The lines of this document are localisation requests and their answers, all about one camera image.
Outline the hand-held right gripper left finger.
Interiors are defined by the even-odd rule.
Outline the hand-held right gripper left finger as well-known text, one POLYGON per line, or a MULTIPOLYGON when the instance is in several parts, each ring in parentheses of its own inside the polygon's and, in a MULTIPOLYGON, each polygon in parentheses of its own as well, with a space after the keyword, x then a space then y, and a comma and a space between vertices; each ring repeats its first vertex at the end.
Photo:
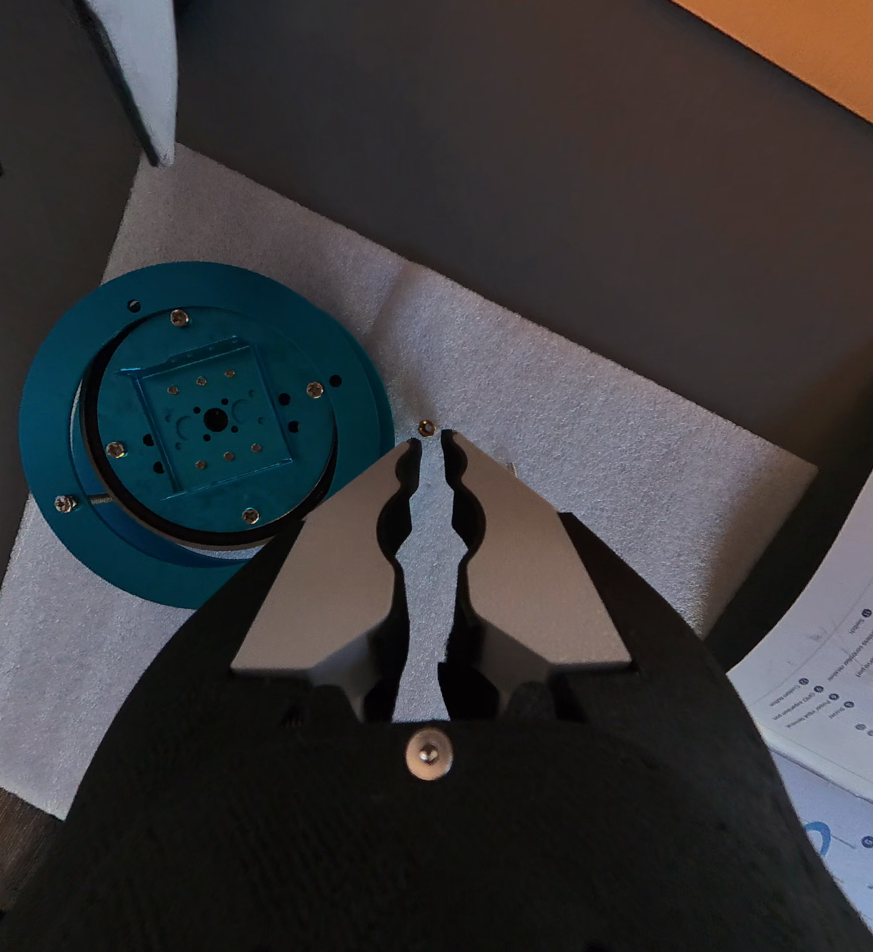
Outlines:
POLYGON ((421 446, 410 439, 306 518, 232 661, 240 675, 342 689, 360 720, 388 720, 409 621, 395 554, 411 531, 421 446))

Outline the orange cardboard box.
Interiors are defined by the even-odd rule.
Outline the orange cardboard box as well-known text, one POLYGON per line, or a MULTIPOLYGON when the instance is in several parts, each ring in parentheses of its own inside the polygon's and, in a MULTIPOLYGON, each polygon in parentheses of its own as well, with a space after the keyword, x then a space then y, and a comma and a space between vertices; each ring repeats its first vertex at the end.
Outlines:
POLYGON ((873 124, 873 1, 680 5, 873 124))

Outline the dark grey desk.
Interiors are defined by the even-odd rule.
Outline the dark grey desk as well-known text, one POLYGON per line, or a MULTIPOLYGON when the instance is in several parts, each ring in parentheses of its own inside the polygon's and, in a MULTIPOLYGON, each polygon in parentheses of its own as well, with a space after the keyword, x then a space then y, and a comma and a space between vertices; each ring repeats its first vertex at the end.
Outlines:
MULTIPOLYGON (((819 466, 740 660, 873 466, 873 126, 672 2, 176 7, 185 145, 819 466)), ((139 155, 72 2, 0 2, 0 581, 23 380, 139 155)))

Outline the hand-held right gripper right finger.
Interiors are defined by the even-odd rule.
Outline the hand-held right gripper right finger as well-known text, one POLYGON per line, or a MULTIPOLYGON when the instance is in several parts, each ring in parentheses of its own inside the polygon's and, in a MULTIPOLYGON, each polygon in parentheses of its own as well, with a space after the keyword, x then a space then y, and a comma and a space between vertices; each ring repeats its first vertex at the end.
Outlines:
POLYGON ((557 510, 458 432, 441 435, 452 525, 467 551, 438 667, 444 698, 510 698, 631 656, 557 510))

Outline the white printed manual booklet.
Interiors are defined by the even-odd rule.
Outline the white printed manual booklet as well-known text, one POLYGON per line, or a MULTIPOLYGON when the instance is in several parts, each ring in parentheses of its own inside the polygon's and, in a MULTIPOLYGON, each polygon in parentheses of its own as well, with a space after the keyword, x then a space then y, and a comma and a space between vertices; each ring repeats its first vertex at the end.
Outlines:
POLYGON ((800 598, 729 678, 873 934, 873 470, 800 598))

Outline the white foam sheet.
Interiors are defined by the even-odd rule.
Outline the white foam sheet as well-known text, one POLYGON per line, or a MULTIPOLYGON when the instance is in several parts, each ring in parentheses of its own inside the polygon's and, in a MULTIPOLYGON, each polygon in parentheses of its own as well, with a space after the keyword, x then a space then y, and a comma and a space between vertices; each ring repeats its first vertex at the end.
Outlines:
MULTIPOLYGON (((143 162, 104 278, 209 260, 348 327, 396 435, 462 433, 608 541, 705 635, 814 466, 183 146, 143 162)), ((0 787, 63 818, 134 682, 187 618, 82 566, 31 497, 0 590, 0 787)))

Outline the blue round metal turntable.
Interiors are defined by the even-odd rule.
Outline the blue round metal turntable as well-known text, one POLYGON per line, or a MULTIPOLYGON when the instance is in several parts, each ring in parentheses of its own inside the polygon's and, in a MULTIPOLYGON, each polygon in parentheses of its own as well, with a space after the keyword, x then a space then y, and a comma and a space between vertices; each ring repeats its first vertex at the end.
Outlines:
POLYGON ((200 607, 294 518, 394 446, 383 382, 351 333, 247 269, 172 263, 67 311, 23 391, 30 491, 84 565, 200 607), (62 514, 59 494, 115 502, 62 514))

